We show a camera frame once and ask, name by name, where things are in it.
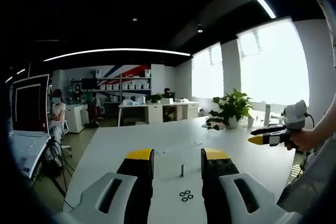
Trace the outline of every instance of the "floor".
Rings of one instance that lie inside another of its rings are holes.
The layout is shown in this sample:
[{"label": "floor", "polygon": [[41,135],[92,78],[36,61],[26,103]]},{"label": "floor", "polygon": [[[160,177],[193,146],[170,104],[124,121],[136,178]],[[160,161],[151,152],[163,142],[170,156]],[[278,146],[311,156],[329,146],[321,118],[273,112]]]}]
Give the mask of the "floor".
[{"label": "floor", "polygon": [[[124,123],[126,125],[135,124],[134,119],[126,120]],[[100,122],[100,127],[111,127],[116,126],[117,122],[113,118],[105,118]],[[95,134],[97,129],[87,129],[85,128],[79,134],[67,134],[63,137],[63,145],[71,145],[72,148],[72,158],[68,153],[65,152],[65,160],[73,169],[76,169],[79,160],[81,159],[86,147],[91,142],[93,135]],[[291,170],[291,174],[288,178],[288,183],[293,181],[293,179],[300,172],[300,164],[305,160],[305,156],[300,153],[296,153],[293,167]],[[64,172],[64,177],[60,176],[56,180],[66,191],[66,187],[68,187],[71,181],[71,174],[73,170],[67,166],[67,170]],[[33,184],[33,190],[37,194],[37,196],[41,199],[41,201],[50,209],[52,214],[56,214],[63,209],[64,205],[64,197],[57,190],[52,181],[43,175],[37,177]]]}]

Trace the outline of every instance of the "hand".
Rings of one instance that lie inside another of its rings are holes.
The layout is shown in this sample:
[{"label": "hand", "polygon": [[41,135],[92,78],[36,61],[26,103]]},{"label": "hand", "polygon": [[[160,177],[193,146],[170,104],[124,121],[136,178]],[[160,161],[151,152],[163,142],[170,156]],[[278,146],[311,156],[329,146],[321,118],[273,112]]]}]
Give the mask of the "hand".
[{"label": "hand", "polygon": [[[299,146],[300,151],[308,152],[313,149],[321,139],[313,130],[302,129],[300,131],[293,131],[290,140]],[[285,144],[285,146],[288,150],[292,149],[289,144]]]}]

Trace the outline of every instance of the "window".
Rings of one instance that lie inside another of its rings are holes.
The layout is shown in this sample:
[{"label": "window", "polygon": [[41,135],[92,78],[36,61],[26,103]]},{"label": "window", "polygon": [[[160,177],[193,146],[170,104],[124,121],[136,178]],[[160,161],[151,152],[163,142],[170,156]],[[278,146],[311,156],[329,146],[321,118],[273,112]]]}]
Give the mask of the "window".
[{"label": "window", "polygon": [[224,95],[222,50],[216,43],[193,56],[192,96],[199,98]]},{"label": "window", "polygon": [[254,101],[309,105],[305,53],[290,18],[278,20],[238,35],[241,90]]}]

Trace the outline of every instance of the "black ceiling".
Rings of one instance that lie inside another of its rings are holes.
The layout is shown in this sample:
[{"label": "black ceiling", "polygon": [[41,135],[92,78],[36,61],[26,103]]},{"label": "black ceiling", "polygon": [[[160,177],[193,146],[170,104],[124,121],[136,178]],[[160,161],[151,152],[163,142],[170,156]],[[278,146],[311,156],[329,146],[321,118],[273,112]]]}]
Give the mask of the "black ceiling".
[{"label": "black ceiling", "polygon": [[[32,62],[32,74],[50,73],[59,68],[128,63],[176,66],[188,57],[153,52],[101,52],[43,60],[102,48],[149,48],[193,54],[270,20],[260,5],[251,1],[211,22],[198,34],[197,23],[206,23],[200,13],[212,1],[9,0],[6,38],[12,50],[7,53],[5,74],[10,76],[27,68],[29,62]],[[323,18],[315,0],[266,1],[278,17]],[[172,46],[171,41],[190,22],[196,24],[192,37],[180,46]]]}]

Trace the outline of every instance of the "office chair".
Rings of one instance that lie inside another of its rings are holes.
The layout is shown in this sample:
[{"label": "office chair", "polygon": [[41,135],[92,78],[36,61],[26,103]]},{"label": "office chair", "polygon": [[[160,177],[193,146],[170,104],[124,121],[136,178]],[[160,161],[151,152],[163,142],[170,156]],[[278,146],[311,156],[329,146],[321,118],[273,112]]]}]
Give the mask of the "office chair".
[{"label": "office chair", "polygon": [[[67,123],[67,120],[64,120],[64,128],[63,128],[63,134],[62,136],[66,135],[69,132],[69,126]],[[63,149],[63,151],[65,151],[66,153],[68,153],[70,155],[70,157],[72,157],[72,151],[71,151],[71,145],[62,145],[61,147]]]}]

